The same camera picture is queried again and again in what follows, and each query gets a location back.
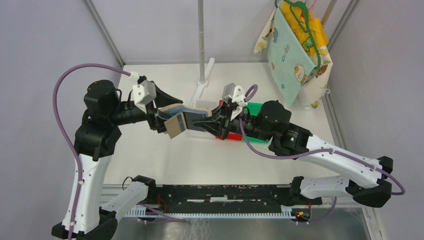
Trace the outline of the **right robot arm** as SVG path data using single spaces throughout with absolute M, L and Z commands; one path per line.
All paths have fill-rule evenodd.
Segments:
M 392 197 L 388 180 L 393 160 L 387 156 L 367 158 L 323 140 L 310 130 L 291 123 L 291 112 L 276 100 L 261 105 L 256 114 L 244 109 L 232 116 L 232 107 L 222 103 L 213 115 L 196 120 L 194 126 L 225 140 L 229 134 L 267 141 L 264 158 L 295 160 L 318 165 L 334 176 L 293 178 L 289 199 L 295 204 L 322 197 L 351 198 L 367 207 L 380 208 Z

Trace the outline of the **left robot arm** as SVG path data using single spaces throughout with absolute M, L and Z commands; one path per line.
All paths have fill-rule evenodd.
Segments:
M 87 87 L 83 98 L 86 109 L 70 144 L 75 158 L 71 198 L 64 219 L 52 227 L 54 237 L 109 240 L 120 220 L 137 206 L 147 209 L 149 223 L 154 217 L 174 221 L 170 200 L 159 191 L 156 181 L 146 176 L 133 177 L 120 194 L 107 203 L 100 202 L 105 175 L 122 135 L 120 126 L 148 122 L 162 133 L 166 118 L 159 109 L 180 103 L 145 77 L 140 77 L 136 88 L 146 103 L 145 110 L 134 98 L 122 100 L 122 91 L 109 80 L 98 80 Z

